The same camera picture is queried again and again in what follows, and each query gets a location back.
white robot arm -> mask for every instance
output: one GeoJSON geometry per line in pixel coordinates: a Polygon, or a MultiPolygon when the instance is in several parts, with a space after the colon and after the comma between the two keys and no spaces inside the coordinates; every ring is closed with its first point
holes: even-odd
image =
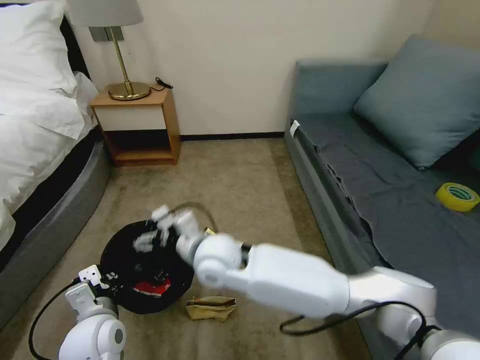
{"type": "MultiPolygon", "coordinates": [[[[421,326],[432,326],[418,339],[423,360],[480,359],[477,339],[440,329],[435,319],[437,291],[417,277],[380,266],[350,276],[310,254],[266,243],[245,246],[222,233],[205,235],[191,211],[171,214],[164,206],[153,212],[152,220],[157,223],[163,246],[169,241],[169,229],[175,228],[179,236],[169,245],[175,246],[206,287],[231,289],[266,306],[313,319],[349,315],[383,304],[386,306],[374,311],[377,326],[400,345],[410,343],[421,326]]],[[[157,233],[144,234],[133,246],[137,251],[152,251],[156,236],[157,233]]],[[[96,267],[82,270],[80,278],[100,283],[96,267]]],[[[80,318],[65,338],[59,358],[120,359],[125,328],[108,301],[97,301],[87,288],[83,282],[66,293],[80,318]],[[89,306],[79,305],[85,301],[89,306]],[[80,356],[75,349],[85,344],[89,352],[82,351],[80,356]]]]}

crumpled paper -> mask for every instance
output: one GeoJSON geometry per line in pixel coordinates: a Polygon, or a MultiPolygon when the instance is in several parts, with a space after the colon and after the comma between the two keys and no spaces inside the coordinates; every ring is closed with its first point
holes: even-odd
{"type": "Polygon", "coordinates": [[[192,320],[216,319],[223,323],[237,305],[233,297],[206,296],[194,297],[186,302],[185,308],[192,320]]]}

gray blanket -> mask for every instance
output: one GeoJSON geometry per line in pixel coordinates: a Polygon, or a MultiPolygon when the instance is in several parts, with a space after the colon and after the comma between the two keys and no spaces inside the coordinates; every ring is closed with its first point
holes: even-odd
{"type": "Polygon", "coordinates": [[[480,337],[480,205],[460,213],[435,197],[445,182],[480,192],[480,176],[435,168],[418,171],[353,114],[297,120],[369,224],[380,255],[393,268],[437,287],[437,319],[443,326],[480,337]]]}

lamp shade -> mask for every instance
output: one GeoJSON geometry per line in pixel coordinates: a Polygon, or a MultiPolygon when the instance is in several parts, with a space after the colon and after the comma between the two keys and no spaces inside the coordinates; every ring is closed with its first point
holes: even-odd
{"type": "Polygon", "coordinates": [[[144,20],[137,0],[66,0],[70,21],[88,27],[115,27],[144,20]]]}

wooden nightstand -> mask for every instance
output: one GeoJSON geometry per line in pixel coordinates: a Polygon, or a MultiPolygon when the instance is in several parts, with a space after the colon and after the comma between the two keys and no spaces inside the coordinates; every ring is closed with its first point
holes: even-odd
{"type": "Polygon", "coordinates": [[[103,91],[90,106],[115,166],[177,164],[181,142],[171,90],[132,101],[103,91]]]}

